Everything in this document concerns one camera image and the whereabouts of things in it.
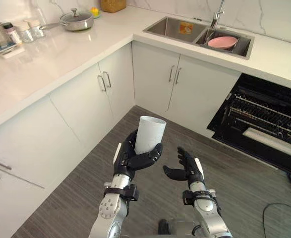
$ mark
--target white kitchen cabinet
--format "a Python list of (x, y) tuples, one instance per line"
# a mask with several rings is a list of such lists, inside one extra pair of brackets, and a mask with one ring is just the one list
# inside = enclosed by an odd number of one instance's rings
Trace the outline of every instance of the white kitchen cabinet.
[(0, 171), (0, 238), (9, 238), (42, 203), (44, 189)]
[(50, 98), (86, 153), (112, 129), (113, 116), (98, 64), (56, 89)]
[(125, 45), (98, 64), (116, 124), (134, 106), (131, 44)]
[(168, 110), (179, 54), (132, 43), (135, 102), (164, 116)]
[(207, 126), (240, 72), (181, 55), (167, 118), (207, 137)]
[(82, 151), (49, 97), (0, 126), (0, 169), (42, 187), (66, 177)]

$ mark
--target black cable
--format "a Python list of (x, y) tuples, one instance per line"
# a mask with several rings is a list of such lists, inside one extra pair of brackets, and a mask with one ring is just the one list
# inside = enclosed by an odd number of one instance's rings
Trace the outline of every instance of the black cable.
[(268, 209), (270, 206), (273, 206), (273, 205), (283, 205), (283, 206), (287, 206), (289, 208), (291, 208), (291, 206), (285, 204), (285, 203), (269, 203), (268, 205), (265, 206), (265, 208), (263, 209), (263, 212), (262, 212), (262, 225), (263, 225), (263, 231), (264, 231), (264, 238), (266, 238), (266, 233), (265, 233), (265, 225), (264, 225), (264, 213), (265, 213), (265, 210)]
[(193, 230), (192, 230), (191, 234), (194, 236), (194, 235), (195, 235), (195, 232), (196, 232), (196, 230), (197, 230), (197, 229), (199, 229), (200, 227), (201, 227), (201, 225), (197, 225), (197, 226), (195, 226), (195, 227), (193, 228)]

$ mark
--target pink bowl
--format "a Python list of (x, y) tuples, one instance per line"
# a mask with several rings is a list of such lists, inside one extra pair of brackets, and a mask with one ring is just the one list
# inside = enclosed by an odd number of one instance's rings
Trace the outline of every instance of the pink bowl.
[(221, 36), (208, 41), (208, 45), (214, 48), (228, 49), (231, 46), (234, 46), (236, 42), (237, 38), (235, 37)]

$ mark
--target white cup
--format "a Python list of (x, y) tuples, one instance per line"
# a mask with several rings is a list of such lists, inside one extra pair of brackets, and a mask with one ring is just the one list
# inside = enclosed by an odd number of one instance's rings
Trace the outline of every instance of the white cup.
[(166, 121), (164, 120), (141, 116), (135, 142), (135, 153), (139, 155), (153, 150), (162, 141), (165, 126)]

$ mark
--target pan lid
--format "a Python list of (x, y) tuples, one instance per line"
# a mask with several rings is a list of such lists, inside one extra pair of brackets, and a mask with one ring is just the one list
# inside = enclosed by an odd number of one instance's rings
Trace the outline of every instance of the pan lid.
[(61, 16), (60, 19), (64, 22), (77, 22), (84, 21), (92, 17), (92, 14), (88, 11), (77, 12), (76, 8), (72, 8), (71, 11), (72, 12), (66, 13), (65, 15)]

